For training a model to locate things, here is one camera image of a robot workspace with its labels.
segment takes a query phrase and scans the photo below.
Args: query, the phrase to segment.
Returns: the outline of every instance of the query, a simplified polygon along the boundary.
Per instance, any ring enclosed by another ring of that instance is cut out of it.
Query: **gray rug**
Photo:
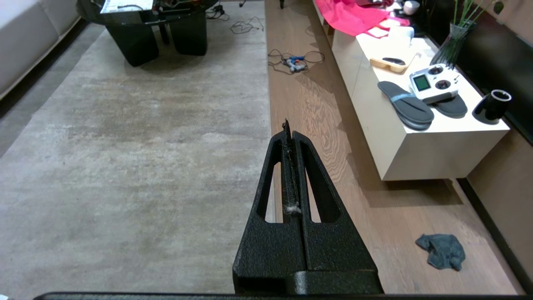
[[[0,294],[233,292],[270,139],[264,4],[224,2],[204,57],[133,68],[107,31],[0,160]]]

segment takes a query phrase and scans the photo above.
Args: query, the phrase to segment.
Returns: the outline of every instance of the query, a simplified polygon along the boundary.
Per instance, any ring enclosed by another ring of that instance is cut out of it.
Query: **wooden floor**
[[[279,132],[288,118],[293,130],[313,141],[379,269],[385,292],[523,293],[452,180],[384,183],[379,179],[312,2],[286,0],[285,4],[281,10],[277,0],[265,1],[268,50],[295,55],[319,50],[326,61],[296,75],[269,67],[272,133]],[[274,186],[279,200],[279,178]],[[427,253],[415,245],[423,233],[456,235],[466,251],[463,269],[437,270],[428,265]]]

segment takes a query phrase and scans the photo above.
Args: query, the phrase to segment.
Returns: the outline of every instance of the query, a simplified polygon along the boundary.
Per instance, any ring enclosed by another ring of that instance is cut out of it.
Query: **white sofa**
[[[76,0],[0,0],[0,100],[78,20]]]

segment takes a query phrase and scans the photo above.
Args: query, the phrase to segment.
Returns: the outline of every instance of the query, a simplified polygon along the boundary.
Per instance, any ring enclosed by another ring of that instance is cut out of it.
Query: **black mug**
[[[507,111],[507,106],[511,102],[511,94],[504,90],[493,90],[485,95],[481,102],[475,107],[472,115],[480,122],[486,124],[498,124],[499,119]]]

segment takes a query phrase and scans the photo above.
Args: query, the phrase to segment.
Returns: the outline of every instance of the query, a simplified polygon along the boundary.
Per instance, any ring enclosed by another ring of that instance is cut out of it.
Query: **black glass table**
[[[152,26],[159,26],[162,40],[169,43],[168,24],[174,47],[181,54],[204,55],[207,51],[205,11],[218,0],[198,0],[163,10],[101,14],[105,0],[78,0],[76,10],[87,21],[105,25],[126,60],[139,66],[159,56]]]

